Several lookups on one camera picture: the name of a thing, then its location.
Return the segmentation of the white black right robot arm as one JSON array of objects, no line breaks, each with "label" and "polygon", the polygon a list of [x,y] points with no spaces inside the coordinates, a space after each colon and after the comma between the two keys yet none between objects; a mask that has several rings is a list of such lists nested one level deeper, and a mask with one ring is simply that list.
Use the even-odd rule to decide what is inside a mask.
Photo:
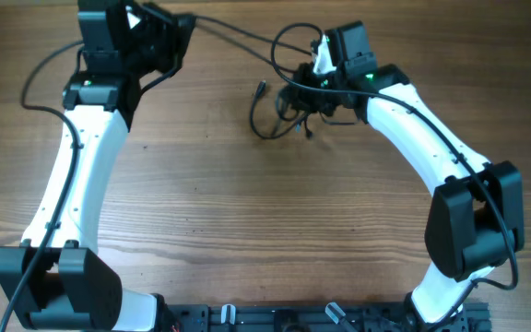
[{"label": "white black right robot arm", "polygon": [[430,265],[405,300],[408,330],[449,328],[465,299],[508,265],[507,290],[519,281],[525,245],[523,180],[510,162],[494,163],[459,139],[422,101],[396,65],[378,65],[364,25],[319,31],[312,59],[288,79],[286,103],[309,115],[338,107],[384,135],[431,194],[424,231]]}]

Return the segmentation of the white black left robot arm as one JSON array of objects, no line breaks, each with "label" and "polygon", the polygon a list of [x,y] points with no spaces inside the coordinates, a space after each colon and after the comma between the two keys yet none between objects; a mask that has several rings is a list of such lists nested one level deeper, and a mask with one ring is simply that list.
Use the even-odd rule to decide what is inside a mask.
[{"label": "white black left robot arm", "polygon": [[149,89],[143,77],[160,83],[182,68],[196,18],[149,2],[82,1],[77,19],[44,196],[20,243],[0,248],[0,328],[16,318],[32,330],[179,331],[162,296],[124,288],[99,257],[98,234],[113,164]]}]

